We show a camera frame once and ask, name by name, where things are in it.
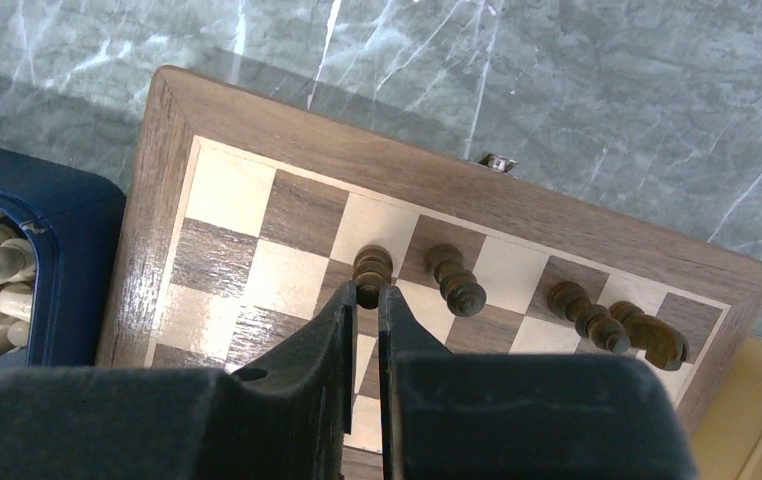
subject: chessboard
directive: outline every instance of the chessboard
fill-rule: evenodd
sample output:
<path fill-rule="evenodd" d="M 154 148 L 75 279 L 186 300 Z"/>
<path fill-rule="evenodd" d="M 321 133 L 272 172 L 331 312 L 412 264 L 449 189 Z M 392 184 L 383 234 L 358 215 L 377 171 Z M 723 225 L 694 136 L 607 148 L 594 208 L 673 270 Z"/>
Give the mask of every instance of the chessboard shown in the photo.
<path fill-rule="evenodd" d="M 456 246 L 487 292 L 456 317 L 425 252 Z M 546 306 L 562 280 L 685 335 L 663 383 L 692 431 L 762 309 L 762 263 L 518 179 L 177 69 L 152 83 L 99 365 L 233 371 L 308 322 L 366 245 L 453 352 L 603 353 Z M 358 315 L 346 470 L 378 478 L 377 312 Z M 643 360 L 643 351 L 626 354 Z"/>

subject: wooden border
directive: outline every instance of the wooden border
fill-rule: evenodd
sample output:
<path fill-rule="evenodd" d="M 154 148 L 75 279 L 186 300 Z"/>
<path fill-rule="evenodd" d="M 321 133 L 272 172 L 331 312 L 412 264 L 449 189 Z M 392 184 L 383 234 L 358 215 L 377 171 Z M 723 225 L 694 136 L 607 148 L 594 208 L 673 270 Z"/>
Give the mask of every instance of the wooden border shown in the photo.
<path fill-rule="evenodd" d="M 762 310 L 762 262 L 175 67 L 154 75 L 97 364 L 141 366 L 193 138 L 320 175 L 731 305 L 679 414 L 698 425 Z"/>

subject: gray marble countertop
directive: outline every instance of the gray marble countertop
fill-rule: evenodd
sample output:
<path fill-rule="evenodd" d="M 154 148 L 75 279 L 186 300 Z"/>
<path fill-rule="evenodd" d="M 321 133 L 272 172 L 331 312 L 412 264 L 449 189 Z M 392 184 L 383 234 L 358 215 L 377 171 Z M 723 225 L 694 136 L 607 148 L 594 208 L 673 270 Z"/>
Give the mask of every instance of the gray marble countertop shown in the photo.
<path fill-rule="evenodd" d="M 762 1 L 737 3 L 0 0 L 0 147 L 127 188 L 174 64 L 762 259 Z"/>

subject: blue bin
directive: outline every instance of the blue bin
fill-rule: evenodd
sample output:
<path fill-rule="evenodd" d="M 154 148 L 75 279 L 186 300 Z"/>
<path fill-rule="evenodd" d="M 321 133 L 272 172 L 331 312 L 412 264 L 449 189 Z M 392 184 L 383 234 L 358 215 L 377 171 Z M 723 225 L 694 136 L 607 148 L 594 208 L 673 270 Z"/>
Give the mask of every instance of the blue bin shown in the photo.
<path fill-rule="evenodd" d="M 100 176 L 0 149 L 0 211 L 37 255 L 28 347 L 0 368 L 93 364 L 124 209 Z"/>

